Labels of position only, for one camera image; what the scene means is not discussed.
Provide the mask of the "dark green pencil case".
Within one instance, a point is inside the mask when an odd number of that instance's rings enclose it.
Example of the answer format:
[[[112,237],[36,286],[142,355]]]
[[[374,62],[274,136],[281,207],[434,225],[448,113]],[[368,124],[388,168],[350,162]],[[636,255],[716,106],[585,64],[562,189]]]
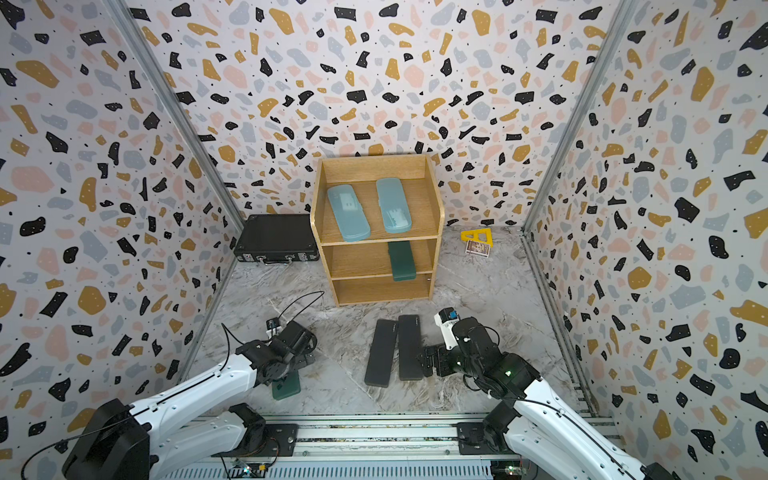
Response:
[[[416,279],[417,269],[409,241],[389,242],[388,255],[395,282]]]
[[[301,392],[300,376],[297,371],[291,371],[283,378],[272,382],[272,397],[281,401]]]

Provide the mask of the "black pencil case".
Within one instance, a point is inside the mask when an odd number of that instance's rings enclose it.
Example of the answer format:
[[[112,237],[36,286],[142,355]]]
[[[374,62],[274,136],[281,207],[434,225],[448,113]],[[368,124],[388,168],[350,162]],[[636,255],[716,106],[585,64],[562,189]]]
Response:
[[[397,322],[379,319],[376,323],[364,376],[367,386],[387,388],[390,383],[397,341]]]
[[[423,378],[420,355],[422,351],[421,322],[418,315],[398,318],[398,376],[401,381]]]

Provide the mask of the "light blue pencil case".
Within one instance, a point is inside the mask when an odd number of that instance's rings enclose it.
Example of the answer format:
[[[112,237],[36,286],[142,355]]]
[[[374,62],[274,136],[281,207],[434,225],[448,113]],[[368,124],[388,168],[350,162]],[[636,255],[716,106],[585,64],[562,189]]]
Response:
[[[410,231],[412,219],[401,180],[394,177],[379,179],[376,189],[385,231],[390,234]]]
[[[369,238],[371,229],[354,188],[350,184],[330,187],[328,200],[338,229],[345,242]]]

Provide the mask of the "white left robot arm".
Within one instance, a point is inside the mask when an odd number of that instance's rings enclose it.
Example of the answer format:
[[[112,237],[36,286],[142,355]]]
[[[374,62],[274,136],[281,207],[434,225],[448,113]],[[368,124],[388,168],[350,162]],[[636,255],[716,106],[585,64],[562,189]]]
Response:
[[[67,479],[159,479],[212,456],[267,453],[265,419],[240,397],[314,361],[317,338],[292,321],[231,343],[225,360],[154,396],[101,405],[62,466]]]

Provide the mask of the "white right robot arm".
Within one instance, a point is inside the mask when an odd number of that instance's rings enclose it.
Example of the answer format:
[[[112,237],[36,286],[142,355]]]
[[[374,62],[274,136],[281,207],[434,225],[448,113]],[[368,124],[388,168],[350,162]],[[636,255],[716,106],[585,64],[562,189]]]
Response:
[[[503,352],[491,328],[452,308],[434,316],[443,344],[441,374],[460,374],[475,392],[498,401],[482,422],[483,444],[531,460],[554,479],[671,479],[658,463],[644,464],[572,409],[520,355]]]

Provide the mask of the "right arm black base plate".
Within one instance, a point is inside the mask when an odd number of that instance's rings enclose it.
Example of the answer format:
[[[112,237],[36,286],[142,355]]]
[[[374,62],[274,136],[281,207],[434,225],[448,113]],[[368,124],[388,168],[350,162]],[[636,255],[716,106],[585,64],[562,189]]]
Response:
[[[500,422],[460,422],[456,425],[459,452],[461,455],[517,454],[529,452],[529,445],[541,442],[531,428],[525,428],[522,418],[502,425]]]

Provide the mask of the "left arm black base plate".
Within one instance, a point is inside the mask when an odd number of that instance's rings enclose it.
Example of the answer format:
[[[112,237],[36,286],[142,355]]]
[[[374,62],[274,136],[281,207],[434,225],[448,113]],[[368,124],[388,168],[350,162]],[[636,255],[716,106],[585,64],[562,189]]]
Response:
[[[268,423],[263,427],[249,429],[243,444],[233,456],[279,458],[292,457],[297,443],[299,426],[288,423]]]

